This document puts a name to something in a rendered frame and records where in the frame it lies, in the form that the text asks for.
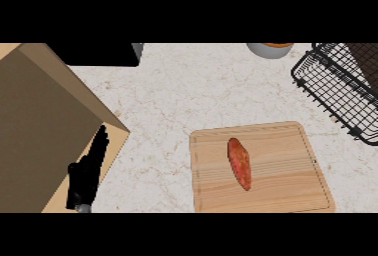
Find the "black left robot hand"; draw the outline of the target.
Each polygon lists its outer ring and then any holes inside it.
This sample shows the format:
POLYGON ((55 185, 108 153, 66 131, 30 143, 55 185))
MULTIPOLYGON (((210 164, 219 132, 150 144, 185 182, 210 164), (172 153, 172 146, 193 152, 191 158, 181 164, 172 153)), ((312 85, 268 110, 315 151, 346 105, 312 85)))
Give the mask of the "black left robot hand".
POLYGON ((69 165, 70 186, 67 209, 76 210, 77 205, 88 204, 92 206, 94 204, 108 144, 107 127, 101 126, 89 153, 82 157, 79 162, 73 162, 69 165))

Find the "wooden cutting board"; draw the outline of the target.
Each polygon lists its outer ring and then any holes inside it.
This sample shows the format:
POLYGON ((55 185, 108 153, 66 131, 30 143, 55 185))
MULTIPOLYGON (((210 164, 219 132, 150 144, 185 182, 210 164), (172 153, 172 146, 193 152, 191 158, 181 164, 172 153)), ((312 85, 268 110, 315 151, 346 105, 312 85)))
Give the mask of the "wooden cutting board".
POLYGON ((305 128, 296 121, 199 130, 190 137, 199 212, 333 212, 336 203, 305 128), (228 142, 250 154, 252 188, 240 185, 228 142))

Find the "wooden cabinet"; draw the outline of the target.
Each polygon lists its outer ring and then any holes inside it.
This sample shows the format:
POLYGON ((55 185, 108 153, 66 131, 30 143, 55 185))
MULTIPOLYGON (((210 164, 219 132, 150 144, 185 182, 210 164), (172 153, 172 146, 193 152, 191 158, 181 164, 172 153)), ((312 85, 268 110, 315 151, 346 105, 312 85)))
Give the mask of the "wooden cabinet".
POLYGON ((43 43, 0 43, 0 213, 69 212, 69 165, 101 126, 100 183, 131 131, 43 43))

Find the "black appliance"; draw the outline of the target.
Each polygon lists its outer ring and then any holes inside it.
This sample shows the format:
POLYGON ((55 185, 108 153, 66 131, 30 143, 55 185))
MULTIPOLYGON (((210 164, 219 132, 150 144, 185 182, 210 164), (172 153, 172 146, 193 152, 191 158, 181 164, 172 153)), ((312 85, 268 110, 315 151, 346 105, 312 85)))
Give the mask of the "black appliance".
POLYGON ((138 67, 144 43, 49 43, 49 48, 72 66, 138 67))

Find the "grey cup with orange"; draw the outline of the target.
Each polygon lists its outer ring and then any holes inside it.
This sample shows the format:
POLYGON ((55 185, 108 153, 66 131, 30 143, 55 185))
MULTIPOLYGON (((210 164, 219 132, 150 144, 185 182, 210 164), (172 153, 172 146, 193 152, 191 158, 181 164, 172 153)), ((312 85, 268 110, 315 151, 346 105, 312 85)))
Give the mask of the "grey cup with orange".
POLYGON ((252 52, 266 59, 281 59, 290 52, 293 43, 249 43, 252 52))

